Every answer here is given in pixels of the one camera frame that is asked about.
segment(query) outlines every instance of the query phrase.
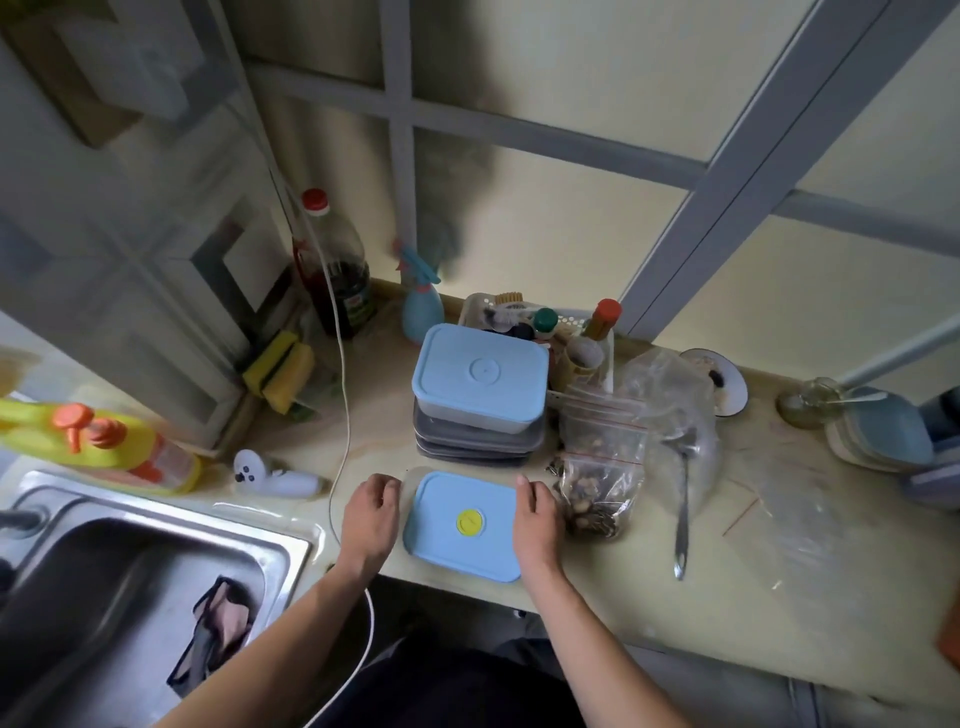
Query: power cord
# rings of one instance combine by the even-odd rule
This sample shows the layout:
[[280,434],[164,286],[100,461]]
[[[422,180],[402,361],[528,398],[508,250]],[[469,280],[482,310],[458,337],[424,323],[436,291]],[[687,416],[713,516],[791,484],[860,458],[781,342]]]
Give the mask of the power cord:
[[[263,148],[263,145],[260,143],[260,139],[256,131],[251,127],[250,122],[247,121],[246,117],[236,109],[233,104],[224,103],[224,106],[229,109],[230,113],[236,118],[239,122],[241,128],[247,133],[250,137],[253,144],[259,150],[260,154],[263,156],[264,161],[267,163],[267,166],[270,166],[270,155],[267,150]],[[277,175],[280,177],[280,181],[283,182],[283,186],[287,191],[287,194],[291,196],[294,201],[299,202],[300,194],[294,188],[292,184],[287,180],[287,178],[280,172],[279,167],[276,169]],[[291,231],[293,231],[293,221],[288,220],[291,224]],[[347,464],[347,458],[350,453],[350,405],[347,399],[347,356],[344,353],[344,339],[340,332],[340,314],[337,311],[337,297],[333,293],[333,282],[330,280],[330,272],[326,267],[326,256],[324,255],[324,249],[320,245],[320,241],[317,240],[317,234],[313,230],[313,226],[310,225],[309,220],[306,221],[306,234],[309,239],[310,245],[313,247],[314,252],[320,258],[321,267],[324,269],[324,279],[326,280],[326,290],[330,294],[330,305],[333,306],[333,325],[337,333],[337,348],[340,350],[340,386],[344,393],[344,412],[347,417],[347,444],[344,447],[344,456],[340,460],[340,467],[337,468],[337,474],[333,477],[333,482],[330,484],[330,492],[326,498],[326,516],[327,521],[330,524],[330,533],[333,534],[333,540],[337,542],[337,547],[341,545],[340,536],[337,534],[337,528],[333,524],[333,494],[337,489],[337,483],[340,482],[340,475],[344,471],[344,466]],[[364,663],[367,662],[367,658],[370,657],[370,651],[373,646],[373,628],[375,625],[375,619],[373,615],[373,597],[370,595],[370,590],[364,590],[364,596],[367,598],[367,609],[370,612],[370,634],[367,637],[367,646],[364,648],[363,657],[360,658],[357,662],[356,667],[353,669],[353,672],[350,674],[350,677],[340,686],[340,689],[333,693],[333,697],[324,703],[317,713],[313,715],[310,720],[306,722],[303,728],[309,728],[313,725],[317,719],[324,714],[327,708],[329,708],[333,702],[340,697],[341,693],[347,689],[347,686],[353,682],[353,678],[357,676],[357,673],[360,672]]]

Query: yellow bottle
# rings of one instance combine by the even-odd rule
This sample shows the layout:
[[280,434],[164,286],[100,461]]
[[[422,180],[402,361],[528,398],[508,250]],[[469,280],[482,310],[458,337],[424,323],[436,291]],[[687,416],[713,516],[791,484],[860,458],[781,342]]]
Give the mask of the yellow bottle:
[[0,446],[166,494],[185,493],[200,477],[200,458],[146,423],[76,402],[0,400]]

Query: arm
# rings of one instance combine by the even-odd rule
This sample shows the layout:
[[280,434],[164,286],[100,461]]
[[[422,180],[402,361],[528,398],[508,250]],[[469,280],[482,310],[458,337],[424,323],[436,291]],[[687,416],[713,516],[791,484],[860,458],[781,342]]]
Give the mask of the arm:
[[540,482],[516,480],[514,551],[564,676],[590,728],[685,728],[687,720],[567,581],[557,501]]
[[260,728],[289,719],[393,548],[399,490],[398,480],[379,473],[361,484],[344,512],[343,545],[333,569],[157,728]]

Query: white controller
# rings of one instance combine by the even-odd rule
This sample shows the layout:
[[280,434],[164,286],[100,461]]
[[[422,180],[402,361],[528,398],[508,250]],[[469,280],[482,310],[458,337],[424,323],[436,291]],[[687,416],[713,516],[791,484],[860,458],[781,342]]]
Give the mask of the white controller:
[[242,449],[233,458],[233,479],[247,493],[276,497],[313,497],[320,492],[320,479],[312,473],[271,470],[251,449]]

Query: stainless steel sink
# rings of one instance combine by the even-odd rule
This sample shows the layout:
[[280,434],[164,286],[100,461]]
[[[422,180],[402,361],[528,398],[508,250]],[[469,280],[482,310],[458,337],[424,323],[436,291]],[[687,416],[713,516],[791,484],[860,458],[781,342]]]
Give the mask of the stainless steel sink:
[[0,595],[0,728],[139,728],[179,699],[166,679],[192,609],[220,575],[252,599],[247,641],[286,608],[309,544],[142,497],[29,473],[15,506],[35,535],[0,529],[16,572]]

